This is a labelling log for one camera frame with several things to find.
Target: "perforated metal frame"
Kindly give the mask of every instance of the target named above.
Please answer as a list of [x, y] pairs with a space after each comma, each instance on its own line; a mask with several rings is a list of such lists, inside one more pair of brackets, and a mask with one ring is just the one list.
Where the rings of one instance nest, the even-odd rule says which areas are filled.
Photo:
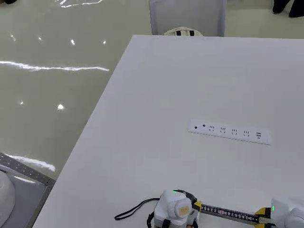
[[1, 152], [0, 152], [0, 171], [11, 173], [20, 177], [23, 176], [27, 179], [39, 182], [45, 186], [43, 195], [39, 196], [40, 197], [40, 199], [38, 200], [39, 203], [35, 207], [35, 210], [33, 211], [31, 218], [29, 218], [26, 226], [22, 228], [33, 227], [56, 181]]

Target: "white chair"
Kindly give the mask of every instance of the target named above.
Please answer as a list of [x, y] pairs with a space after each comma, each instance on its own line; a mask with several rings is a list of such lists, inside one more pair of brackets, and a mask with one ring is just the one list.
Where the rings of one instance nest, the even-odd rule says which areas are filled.
[[208, 37], [223, 37], [227, 0], [149, 0], [153, 35], [189, 27]]

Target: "outlet socket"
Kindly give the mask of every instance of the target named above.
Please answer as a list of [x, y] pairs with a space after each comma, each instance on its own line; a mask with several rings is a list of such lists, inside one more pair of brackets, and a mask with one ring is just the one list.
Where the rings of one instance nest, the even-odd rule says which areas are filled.
[[188, 131], [266, 145], [270, 145], [271, 142], [270, 132], [267, 129], [237, 127], [203, 120], [191, 120]]

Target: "floor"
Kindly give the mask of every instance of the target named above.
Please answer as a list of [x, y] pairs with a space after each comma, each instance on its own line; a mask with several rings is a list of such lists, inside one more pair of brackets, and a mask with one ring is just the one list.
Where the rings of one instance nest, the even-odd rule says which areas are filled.
[[281, 14], [273, 14], [273, 0], [228, 0], [225, 36], [304, 38], [304, 17], [288, 17], [292, 3]]
[[[228, 0], [226, 36], [304, 38], [271, 7]], [[56, 179], [132, 34], [151, 33], [148, 2], [19, 0], [0, 28], [0, 151]]]

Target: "white table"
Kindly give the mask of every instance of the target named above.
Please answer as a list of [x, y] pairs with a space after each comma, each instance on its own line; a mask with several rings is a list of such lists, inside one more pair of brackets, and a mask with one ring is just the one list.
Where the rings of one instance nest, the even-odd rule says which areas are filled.
[[[304, 198], [303, 72], [303, 40], [134, 36], [34, 228], [143, 228], [155, 203], [114, 215], [164, 189], [249, 213]], [[272, 143], [189, 133], [190, 119], [265, 127]]]

